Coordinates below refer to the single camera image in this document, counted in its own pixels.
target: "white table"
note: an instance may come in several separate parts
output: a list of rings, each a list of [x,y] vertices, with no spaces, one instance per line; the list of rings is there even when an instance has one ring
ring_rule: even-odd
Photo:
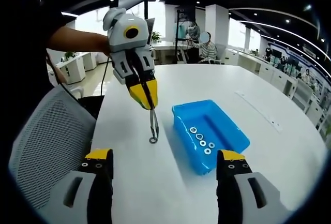
[[[152,46],[152,49],[160,52],[160,62],[162,64],[164,64],[166,62],[165,51],[175,50],[175,42],[170,42],[170,41],[161,41],[159,43],[152,43],[151,46]],[[183,53],[183,49],[187,49],[187,43],[178,41],[177,47],[178,47],[178,49],[180,49],[182,56],[185,57],[185,55]]]
[[[173,130],[171,107],[212,99],[250,139],[243,152],[295,210],[305,200],[326,157],[326,147],[308,117],[269,83],[238,66],[156,66],[160,125],[157,144],[149,144],[149,112],[125,86],[110,82],[97,120],[92,149],[114,150],[113,223],[217,223],[215,170],[197,176]],[[278,132],[241,91],[282,127]]]

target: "metal tongs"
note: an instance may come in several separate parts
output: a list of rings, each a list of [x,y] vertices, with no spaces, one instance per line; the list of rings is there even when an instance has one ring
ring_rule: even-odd
[[[145,69],[143,66],[146,63],[145,59],[140,59],[135,50],[126,50],[127,63],[132,71],[132,74],[126,76],[125,83],[132,98],[150,112],[151,132],[149,142],[155,144],[159,138],[159,124],[155,114],[157,105],[157,83],[154,77],[154,72],[151,68]]]
[[[151,131],[152,131],[152,137],[150,137],[149,142],[151,144],[155,144],[159,139],[159,124],[157,122],[155,109],[151,109],[149,113],[151,118]]]

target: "black cable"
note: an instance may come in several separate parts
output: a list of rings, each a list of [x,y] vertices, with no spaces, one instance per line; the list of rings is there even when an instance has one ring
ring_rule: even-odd
[[[56,78],[56,81],[57,81],[57,83],[58,84],[60,84],[61,86],[62,86],[62,88],[76,101],[76,102],[78,102],[78,104],[79,105],[81,105],[80,103],[79,103],[79,101],[75,98],[75,96],[63,85],[63,83],[59,80],[59,78],[58,78],[58,75],[57,75],[57,73],[56,73],[56,70],[55,70],[55,67],[54,67],[54,65],[53,65],[53,63],[52,63],[52,61],[51,61],[51,58],[50,58],[50,56],[49,56],[49,54],[48,54],[48,52],[46,52],[46,60],[48,61],[48,64],[51,66],[51,68],[52,68],[52,70],[53,70],[53,72],[54,72],[54,75],[55,75],[55,78]]]
[[[106,67],[105,67],[105,69],[104,69],[104,73],[103,73],[103,77],[102,77],[100,96],[102,96],[102,86],[103,86],[104,78],[105,78],[105,76],[106,76],[107,67],[108,67],[108,63],[109,63],[109,59],[110,59],[110,57],[108,56],[108,57],[107,57],[107,64],[106,64]]]

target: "mesh office chair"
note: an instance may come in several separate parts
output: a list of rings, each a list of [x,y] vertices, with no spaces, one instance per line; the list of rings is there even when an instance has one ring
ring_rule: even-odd
[[[306,113],[309,108],[309,101],[312,94],[312,88],[301,79],[298,79],[297,87],[291,99],[303,110],[304,113]]]
[[[9,170],[31,206],[47,205],[50,191],[89,152],[96,120],[58,85],[39,103],[14,141]]]

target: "white pillar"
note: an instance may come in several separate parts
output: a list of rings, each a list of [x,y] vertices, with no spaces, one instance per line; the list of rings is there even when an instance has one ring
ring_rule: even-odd
[[[206,6],[206,32],[212,35],[212,42],[223,46],[229,39],[229,10],[219,5]]]
[[[246,33],[245,33],[245,45],[244,48],[245,49],[249,49],[249,40],[250,40],[250,28],[246,28]]]

